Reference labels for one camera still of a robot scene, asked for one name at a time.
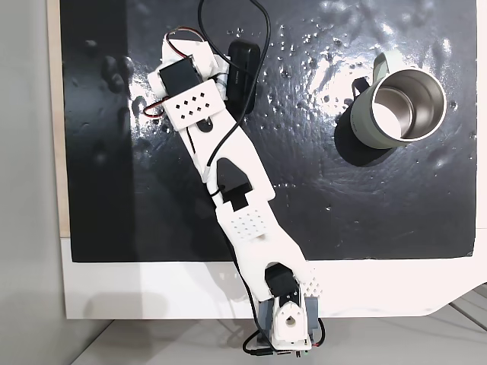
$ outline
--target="cable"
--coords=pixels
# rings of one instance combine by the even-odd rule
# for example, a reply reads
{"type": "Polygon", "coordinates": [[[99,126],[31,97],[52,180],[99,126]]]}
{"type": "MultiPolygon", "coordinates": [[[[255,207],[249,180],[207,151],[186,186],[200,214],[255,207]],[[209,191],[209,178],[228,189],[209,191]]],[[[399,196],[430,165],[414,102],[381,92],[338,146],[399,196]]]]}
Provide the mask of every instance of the cable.
{"type": "Polygon", "coordinates": [[[213,43],[213,41],[208,36],[208,33],[206,33],[205,27],[203,26],[203,20],[202,20],[203,2],[205,2],[205,0],[199,0],[199,4],[198,4],[198,25],[199,25],[199,29],[201,30],[201,33],[203,33],[203,36],[206,38],[206,41],[208,42],[210,47],[213,49],[213,51],[215,51],[216,54],[219,55],[226,63],[234,66],[239,71],[242,71],[246,74],[249,74],[249,72],[246,69],[241,68],[239,65],[236,65],[230,59],[228,59],[227,56],[220,49],[218,49],[218,47],[213,43]]]}
{"type": "Polygon", "coordinates": [[[174,28],[171,32],[167,32],[166,35],[164,36],[166,42],[167,42],[167,45],[176,53],[178,54],[179,56],[183,57],[184,59],[187,57],[187,55],[185,55],[184,53],[182,53],[181,51],[178,50],[178,48],[176,48],[174,46],[174,44],[170,41],[169,39],[169,35],[170,34],[176,34],[177,31],[180,31],[180,30],[183,30],[183,31],[186,31],[186,32],[190,32],[190,33],[193,33],[195,35],[197,35],[200,40],[202,42],[205,42],[205,38],[203,37],[203,35],[197,31],[196,29],[193,29],[193,28],[190,28],[190,27],[176,27],[174,28]]]}
{"type": "Polygon", "coordinates": [[[196,154],[195,144],[193,143],[193,139],[191,138],[191,134],[189,133],[188,127],[186,127],[186,133],[188,134],[189,143],[191,144],[191,149],[193,150],[193,154],[196,154]]]}
{"type": "Polygon", "coordinates": [[[321,328],[321,338],[318,342],[313,344],[314,348],[318,348],[319,346],[321,346],[325,342],[325,338],[326,338],[326,330],[325,330],[325,325],[323,324],[323,320],[321,318],[318,318],[318,323],[320,324],[320,328],[321,328]]]}
{"type": "Polygon", "coordinates": [[[480,323],[478,320],[476,320],[475,318],[473,318],[470,314],[468,314],[464,310],[460,309],[455,303],[450,303],[450,306],[453,309],[455,309],[459,314],[461,314],[462,316],[466,317],[469,321],[475,323],[476,325],[478,325],[478,327],[480,327],[481,329],[483,329],[484,331],[487,332],[487,327],[485,325],[483,325],[482,323],[480,323]]]}
{"type": "MultiPolygon", "coordinates": [[[[234,247],[231,245],[230,240],[228,239],[227,235],[226,234],[223,234],[223,235],[224,235],[225,245],[227,245],[227,249],[228,249],[228,252],[230,253],[231,259],[234,262],[235,268],[237,268],[238,274],[240,275],[240,278],[242,279],[242,282],[243,282],[243,285],[245,287],[245,290],[247,291],[247,295],[249,296],[250,308],[252,309],[253,321],[256,324],[257,333],[260,333],[262,335],[262,337],[264,338],[264,341],[269,345],[268,348],[260,348],[260,349],[258,349],[258,350],[262,350],[262,351],[259,352],[260,355],[258,355],[258,353],[255,353],[255,352],[252,353],[252,354],[255,354],[257,356],[262,356],[264,354],[264,352],[266,352],[266,351],[270,351],[270,354],[272,354],[274,352],[278,353],[279,351],[277,351],[274,348],[274,346],[272,346],[272,343],[269,340],[269,336],[267,336],[267,334],[264,332],[263,328],[259,324],[259,319],[257,318],[256,306],[255,306],[255,304],[253,302],[252,292],[250,291],[249,286],[247,285],[246,281],[244,280],[244,277],[242,276],[242,273],[240,272],[240,268],[238,266],[237,257],[235,255],[234,247]]],[[[244,344],[247,345],[252,338],[253,338],[253,336],[250,336],[246,340],[246,342],[244,342],[244,344]]]]}
{"type": "Polygon", "coordinates": [[[142,114],[144,114],[148,118],[152,118],[152,119],[159,119],[159,118],[161,118],[164,115],[164,110],[161,110],[161,112],[159,114],[149,114],[149,113],[147,113],[147,111],[150,110],[150,109],[154,109],[156,106],[160,106],[167,99],[169,99],[169,97],[163,97],[162,100],[156,101],[155,103],[152,103],[151,105],[146,106],[142,110],[142,114]]]}
{"type": "MultiPolygon", "coordinates": [[[[204,2],[204,0],[200,0],[199,5],[201,6],[203,2],[204,2]]],[[[269,13],[257,0],[250,0],[250,2],[252,2],[252,4],[254,4],[263,13],[264,18],[266,19],[266,42],[264,44],[264,50],[263,50],[263,53],[260,57],[260,61],[259,61],[259,65],[257,67],[256,74],[253,77],[252,86],[249,89],[249,90],[255,90],[256,85],[257,85],[257,80],[259,78],[260,69],[262,68],[262,66],[264,64],[264,60],[266,59],[267,49],[269,48],[269,43],[270,43],[270,38],[271,38],[271,21],[269,18],[269,13]]],[[[230,138],[232,133],[235,132],[235,130],[244,123],[245,112],[247,110],[247,107],[250,104],[251,99],[252,99],[252,92],[250,92],[247,95],[247,99],[245,100],[244,107],[243,107],[242,112],[240,114],[240,118],[237,120],[237,123],[235,123],[235,125],[228,131],[228,133],[221,139],[221,141],[217,144],[216,148],[213,150],[210,158],[208,159],[208,163],[206,164],[207,168],[209,168],[212,165],[212,162],[215,159],[215,156],[218,153],[218,151],[220,150],[221,146],[230,138]]]]}
{"type": "Polygon", "coordinates": [[[251,355],[251,354],[252,354],[252,353],[251,353],[251,351],[252,351],[252,350],[249,350],[249,349],[247,348],[247,345],[249,344],[249,342],[250,342],[250,341],[252,341],[252,340],[253,340],[255,337],[257,337],[257,335],[258,335],[259,333],[260,333],[260,331],[259,331],[259,330],[255,331],[255,332],[254,332],[252,335],[250,335],[250,336],[247,338],[247,340],[245,340],[245,341],[243,342],[243,344],[242,344],[242,350],[243,350],[243,352],[244,352],[244,353],[249,354],[249,355],[251,355]]]}

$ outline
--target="robotic arm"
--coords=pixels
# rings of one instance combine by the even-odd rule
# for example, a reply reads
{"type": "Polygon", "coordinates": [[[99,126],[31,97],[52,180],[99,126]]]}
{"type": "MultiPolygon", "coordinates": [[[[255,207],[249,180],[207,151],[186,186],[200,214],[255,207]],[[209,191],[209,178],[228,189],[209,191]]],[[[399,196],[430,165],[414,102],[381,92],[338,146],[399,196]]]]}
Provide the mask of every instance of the robotic arm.
{"type": "Polygon", "coordinates": [[[215,82],[215,77],[226,78],[228,64],[213,55],[207,42],[168,42],[167,38],[161,61],[148,76],[149,83],[156,96],[165,100],[162,107],[208,188],[218,223],[234,247],[241,277],[255,298],[266,304],[264,316],[259,314],[264,323],[270,322],[263,325],[268,331],[263,335],[277,351],[310,350],[317,300],[308,313],[304,291],[312,274],[301,249],[279,226],[269,206],[275,192],[259,155],[240,127],[217,148],[236,124],[224,104],[224,82],[215,82]],[[207,166],[215,149],[218,152],[207,166]],[[221,158],[243,171],[249,183],[220,191],[217,162],[221,158]]]}

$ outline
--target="wooden edge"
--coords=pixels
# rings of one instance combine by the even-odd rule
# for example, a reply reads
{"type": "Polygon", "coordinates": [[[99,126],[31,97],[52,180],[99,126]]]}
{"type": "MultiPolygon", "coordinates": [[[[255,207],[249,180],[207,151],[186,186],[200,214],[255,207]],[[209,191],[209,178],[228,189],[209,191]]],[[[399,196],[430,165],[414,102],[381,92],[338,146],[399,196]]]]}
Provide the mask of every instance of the wooden edge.
{"type": "Polygon", "coordinates": [[[59,0],[46,1],[59,234],[61,238],[69,238],[68,173],[66,170],[64,90],[62,83],[61,22],[59,0]]]}

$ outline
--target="mug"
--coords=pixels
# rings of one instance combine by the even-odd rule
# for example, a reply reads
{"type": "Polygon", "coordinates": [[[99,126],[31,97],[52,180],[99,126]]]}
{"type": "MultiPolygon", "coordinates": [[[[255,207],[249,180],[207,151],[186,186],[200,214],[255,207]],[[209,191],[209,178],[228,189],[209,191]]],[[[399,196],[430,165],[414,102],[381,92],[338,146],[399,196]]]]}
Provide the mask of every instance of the mug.
{"type": "Polygon", "coordinates": [[[405,146],[432,135],[444,120],[447,100],[440,82],[408,67],[397,50],[374,61],[374,83],[352,106],[350,122],[357,138],[376,149],[405,146]]]}

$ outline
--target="mug handle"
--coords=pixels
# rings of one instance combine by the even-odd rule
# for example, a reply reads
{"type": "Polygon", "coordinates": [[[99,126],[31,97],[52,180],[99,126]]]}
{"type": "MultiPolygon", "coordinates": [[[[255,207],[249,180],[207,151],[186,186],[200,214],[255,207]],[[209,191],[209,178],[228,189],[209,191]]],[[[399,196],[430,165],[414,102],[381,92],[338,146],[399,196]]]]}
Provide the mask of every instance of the mug handle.
{"type": "Polygon", "coordinates": [[[386,51],[374,61],[374,82],[404,68],[403,55],[397,49],[386,51]]]}

